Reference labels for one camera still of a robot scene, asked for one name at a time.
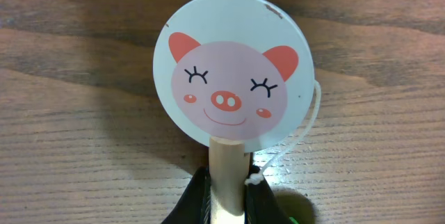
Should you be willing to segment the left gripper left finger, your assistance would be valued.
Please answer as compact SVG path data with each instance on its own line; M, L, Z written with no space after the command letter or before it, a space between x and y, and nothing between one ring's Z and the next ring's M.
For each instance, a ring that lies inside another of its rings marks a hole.
M161 224L210 224L210 218L211 178L209 170L200 167Z

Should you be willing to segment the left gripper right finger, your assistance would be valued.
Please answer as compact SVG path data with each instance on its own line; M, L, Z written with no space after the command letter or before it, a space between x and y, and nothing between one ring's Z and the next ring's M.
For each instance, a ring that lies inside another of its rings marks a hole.
M295 224L278 205L266 180L245 187L245 224Z

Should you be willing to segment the pig face wooden rattle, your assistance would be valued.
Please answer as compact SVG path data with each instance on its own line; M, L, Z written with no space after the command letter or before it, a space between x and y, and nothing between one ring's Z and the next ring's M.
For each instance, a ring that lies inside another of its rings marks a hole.
M173 122L209 149L210 223L245 223L245 187L266 180L252 153L293 149L318 115L302 31L266 0L192 0L160 32L153 76Z

